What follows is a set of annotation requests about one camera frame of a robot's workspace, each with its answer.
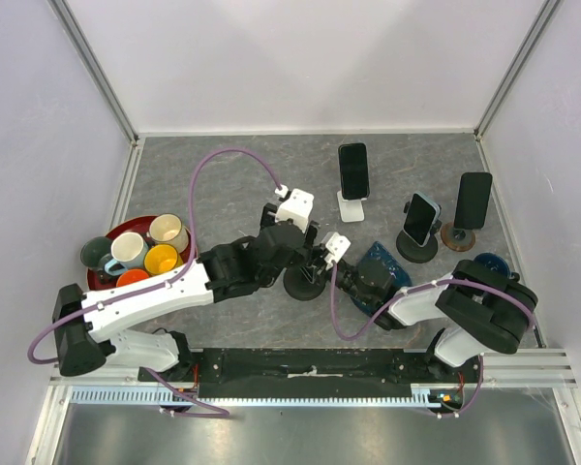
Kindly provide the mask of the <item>red round tray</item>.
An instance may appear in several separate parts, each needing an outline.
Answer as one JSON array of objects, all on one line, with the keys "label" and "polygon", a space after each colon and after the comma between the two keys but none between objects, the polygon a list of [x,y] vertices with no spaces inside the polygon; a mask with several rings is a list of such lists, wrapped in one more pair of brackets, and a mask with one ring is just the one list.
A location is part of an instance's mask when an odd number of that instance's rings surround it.
[{"label": "red round tray", "polygon": [[[157,244],[147,235],[147,232],[148,232],[148,229],[149,229],[151,222],[157,216],[159,216],[159,215],[155,215],[155,216],[149,215],[149,216],[141,216],[141,217],[137,217],[137,218],[132,218],[132,219],[118,225],[114,229],[112,229],[110,232],[108,232],[106,234],[106,237],[110,238],[113,241],[121,233],[125,233],[125,232],[139,233],[140,235],[143,236],[143,238],[146,241],[146,243],[148,244],[149,248],[152,248]],[[184,221],[183,221],[183,224],[185,225],[185,227],[189,233],[189,236],[190,236],[190,245],[183,253],[179,253],[180,256],[182,257],[183,263],[185,264],[188,261],[190,252],[191,251],[197,252],[198,249],[196,247],[196,242],[192,238],[191,232],[187,228]],[[90,291],[104,291],[104,290],[113,289],[116,287],[116,281],[117,281],[118,277],[119,276],[106,275],[106,274],[104,274],[103,270],[102,271],[93,271],[93,270],[89,269],[87,271],[88,288]]]}]

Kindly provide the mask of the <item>blue leaf-shaped plate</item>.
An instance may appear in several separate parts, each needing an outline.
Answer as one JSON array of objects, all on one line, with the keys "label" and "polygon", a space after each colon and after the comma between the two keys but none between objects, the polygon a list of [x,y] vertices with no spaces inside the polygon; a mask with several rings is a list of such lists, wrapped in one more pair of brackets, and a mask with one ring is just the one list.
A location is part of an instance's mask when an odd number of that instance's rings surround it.
[{"label": "blue leaf-shaped plate", "polygon": [[[410,287],[413,285],[409,273],[398,263],[394,256],[378,241],[375,241],[372,246],[365,252],[364,256],[359,260],[357,265],[366,264],[368,262],[381,263],[393,277],[393,284],[397,288]],[[360,302],[356,298],[352,298],[354,305],[365,315],[371,317],[379,306],[368,305]]]}]

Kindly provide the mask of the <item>black round phone stand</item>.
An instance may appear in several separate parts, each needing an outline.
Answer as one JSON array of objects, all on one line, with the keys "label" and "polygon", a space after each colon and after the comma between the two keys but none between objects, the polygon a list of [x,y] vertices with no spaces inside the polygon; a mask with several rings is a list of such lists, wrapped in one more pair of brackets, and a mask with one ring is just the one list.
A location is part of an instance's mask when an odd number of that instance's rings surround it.
[{"label": "black round phone stand", "polygon": [[311,285],[302,276],[302,267],[291,267],[285,271],[283,286],[287,294],[295,300],[310,301],[324,290],[324,285]]}]

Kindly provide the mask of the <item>dark green mug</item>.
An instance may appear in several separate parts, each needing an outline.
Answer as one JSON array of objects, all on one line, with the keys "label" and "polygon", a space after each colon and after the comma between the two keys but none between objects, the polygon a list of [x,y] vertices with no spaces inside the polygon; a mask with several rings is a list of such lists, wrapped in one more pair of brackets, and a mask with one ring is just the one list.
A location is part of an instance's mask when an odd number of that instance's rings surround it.
[{"label": "dark green mug", "polygon": [[97,236],[87,241],[80,250],[80,261],[93,270],[102,271],[111,260],[112,240],[105,236]]}]

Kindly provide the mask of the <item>dark blue mug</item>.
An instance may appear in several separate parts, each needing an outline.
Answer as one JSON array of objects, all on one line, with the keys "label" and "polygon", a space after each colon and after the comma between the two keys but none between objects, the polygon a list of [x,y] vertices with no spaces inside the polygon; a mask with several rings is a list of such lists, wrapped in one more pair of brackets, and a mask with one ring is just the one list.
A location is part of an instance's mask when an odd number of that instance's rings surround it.
[{"label": "dark blue mug", "polygon": [[480,253],[474,257],[474,262],[499,273],[507,279],[515,282],[520,280],[520,274],[512,271],[506,260],[496,254],[490,252]]}]

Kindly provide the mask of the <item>black phone on wooden stand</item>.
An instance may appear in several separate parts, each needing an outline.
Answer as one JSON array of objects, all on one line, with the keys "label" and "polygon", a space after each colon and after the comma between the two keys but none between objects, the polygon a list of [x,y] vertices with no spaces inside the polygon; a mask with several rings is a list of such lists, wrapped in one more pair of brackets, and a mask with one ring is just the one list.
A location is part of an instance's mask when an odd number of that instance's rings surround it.
[{"label": "black phone on wooden stand", "polygon": [[484,227],[493,176],[489,172],[465,172],[461,176],[454,228],[480,230]]}]

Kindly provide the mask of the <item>black phone on white stand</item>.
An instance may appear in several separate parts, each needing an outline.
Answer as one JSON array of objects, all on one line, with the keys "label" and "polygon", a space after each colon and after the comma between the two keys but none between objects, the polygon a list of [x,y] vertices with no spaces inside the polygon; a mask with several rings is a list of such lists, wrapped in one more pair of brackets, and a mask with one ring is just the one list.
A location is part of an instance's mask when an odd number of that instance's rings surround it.
[{"label": "black phone on white stand", "polygon": [[340,145],[338,163],[342,198],[346,201],[367,199],[370,184],[366,144],[355,142]]}]

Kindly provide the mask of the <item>white phone stand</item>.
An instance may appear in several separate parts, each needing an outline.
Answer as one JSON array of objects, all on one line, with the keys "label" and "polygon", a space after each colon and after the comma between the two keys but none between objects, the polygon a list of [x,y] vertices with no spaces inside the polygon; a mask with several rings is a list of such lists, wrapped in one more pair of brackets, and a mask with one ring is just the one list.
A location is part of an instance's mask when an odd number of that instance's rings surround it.
[{"label": "white phone stand", "polygon": [[346,200],[343,198],[343,192],[337,192],[337,201],[340,211],[341,220],[344,223],[357,223],[365,220],[363,202],[366,198],[359,200]]}]

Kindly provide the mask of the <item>orange cup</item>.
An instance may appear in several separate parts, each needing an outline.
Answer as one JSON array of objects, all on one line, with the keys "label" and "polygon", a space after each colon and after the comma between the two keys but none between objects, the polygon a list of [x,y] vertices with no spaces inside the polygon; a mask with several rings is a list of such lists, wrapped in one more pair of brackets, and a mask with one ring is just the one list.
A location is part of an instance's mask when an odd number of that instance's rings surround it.
[{"label": "orange cup", "polygon": [[128,269],[118,277],[116,281],[116,287],[120,288],[131,284],[135,284],[137,282],[146,280],[149,277],[150,277],[149,273],[144,269],[140,268]]}]

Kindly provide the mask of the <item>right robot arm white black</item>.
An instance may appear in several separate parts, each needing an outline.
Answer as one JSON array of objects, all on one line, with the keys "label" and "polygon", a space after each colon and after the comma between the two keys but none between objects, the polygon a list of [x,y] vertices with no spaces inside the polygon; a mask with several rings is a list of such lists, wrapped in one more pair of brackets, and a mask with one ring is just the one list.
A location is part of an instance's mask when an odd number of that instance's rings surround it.
[{"label": "right robot arm white black", "polygon": [[365,257],[346,263],[340,247],[322,245],[299,270],[301,283],[316,293],[328,287],[357,301],[372,324],[388,330],[448,319],[424,357],[426,374],[446,381],[468,360],[486,352],[517,353],[523,335],[535,327],[537,295],[511,276],[481,263],[459,262],[445,276],[411,286],[399,281],[389,263]]}]

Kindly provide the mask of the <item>black round stand right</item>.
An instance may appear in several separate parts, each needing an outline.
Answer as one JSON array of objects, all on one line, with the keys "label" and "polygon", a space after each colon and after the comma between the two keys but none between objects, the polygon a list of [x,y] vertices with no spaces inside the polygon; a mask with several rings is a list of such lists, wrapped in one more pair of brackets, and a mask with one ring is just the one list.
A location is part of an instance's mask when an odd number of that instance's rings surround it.
[{"label": "black round stand right", "polygon": [[414,264],[425,264],[432,261],[437,255],[439,245],[435,234],[442,226],[442,221],[437,218],[429,230],[427,241],[424,245],[419,245],[412,239],[404,229],[396,237],[396,248],[398,253],[408,262]]}]

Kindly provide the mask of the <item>wooden round phone stand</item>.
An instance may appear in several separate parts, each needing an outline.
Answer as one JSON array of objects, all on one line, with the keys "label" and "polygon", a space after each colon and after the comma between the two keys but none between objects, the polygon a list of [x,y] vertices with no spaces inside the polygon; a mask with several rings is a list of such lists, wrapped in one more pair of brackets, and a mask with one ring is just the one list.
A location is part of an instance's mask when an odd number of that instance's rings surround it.
[{"label": "wooden round phone stand", "polygon": [[467,252],[475,245],[473,230],[457,229],[452,222],[441,227],[442,243],[454,252]]}]

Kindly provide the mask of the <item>beige mug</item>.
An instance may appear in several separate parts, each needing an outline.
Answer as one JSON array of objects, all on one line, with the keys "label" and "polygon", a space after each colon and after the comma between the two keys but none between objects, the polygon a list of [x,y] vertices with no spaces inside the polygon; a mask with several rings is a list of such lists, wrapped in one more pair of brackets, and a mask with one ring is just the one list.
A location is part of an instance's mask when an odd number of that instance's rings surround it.
[{"label": "beige mug", "polygon": [[183,253],[190,245],[190,236],[183,221],[171,213],[157,216],[151,222],[147,235],[156,244],[172,246],[178,253]]}]

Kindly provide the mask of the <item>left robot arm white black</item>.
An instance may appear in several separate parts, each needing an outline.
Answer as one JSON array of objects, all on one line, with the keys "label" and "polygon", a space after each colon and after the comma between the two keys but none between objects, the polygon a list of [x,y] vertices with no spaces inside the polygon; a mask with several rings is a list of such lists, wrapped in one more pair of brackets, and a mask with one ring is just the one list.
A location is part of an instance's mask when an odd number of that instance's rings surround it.
[{"label": "left robot arm white black", "polygon": [[129,337],[126,330],[166,313],[272,286],[284,269],[308,259],[318,231],[312,209],[312,201],[298,197],[278,206],[269,203],[257,236],[217,245],[192,264],[124,288],[90,294],[77,284],[61,288],[52,314],[60,374],[80,376],[108,361],[123,361],[185,380],[194,364],[184,337]]}]

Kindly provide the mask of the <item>yellow cup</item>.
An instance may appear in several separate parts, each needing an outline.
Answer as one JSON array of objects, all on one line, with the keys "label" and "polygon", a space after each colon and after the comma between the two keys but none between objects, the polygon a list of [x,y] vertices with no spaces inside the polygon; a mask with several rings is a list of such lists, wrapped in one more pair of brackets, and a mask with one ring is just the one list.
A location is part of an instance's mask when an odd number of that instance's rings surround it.
[{"label": "yellow cup", "polygon": [[168,244],[155,245],[146,253],[144,258],[144,269],[151,276],[170,272],[182,264],[183,260],[180,254]]}]

